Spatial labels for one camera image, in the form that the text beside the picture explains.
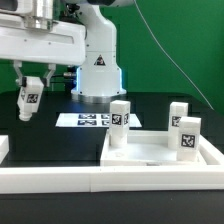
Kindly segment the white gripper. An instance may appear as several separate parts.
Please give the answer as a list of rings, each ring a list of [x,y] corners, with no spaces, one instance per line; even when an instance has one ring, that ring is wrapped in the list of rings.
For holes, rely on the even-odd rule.
[[[54,0],[0,0],[0,59],[13,62],[16,83],[27,85],[22,62],[48,63],[44,87],[56,65],[81,65],[85,60],[85,27],[53,19]]]

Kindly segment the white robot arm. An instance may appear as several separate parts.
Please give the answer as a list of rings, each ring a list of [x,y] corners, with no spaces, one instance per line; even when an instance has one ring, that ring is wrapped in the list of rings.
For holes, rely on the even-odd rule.
[[[117,30],[101,7],[124,7],[134,0],[0,0],[0,59],[77,68],[75,99],[105,102],[123,95],[116,63]]]

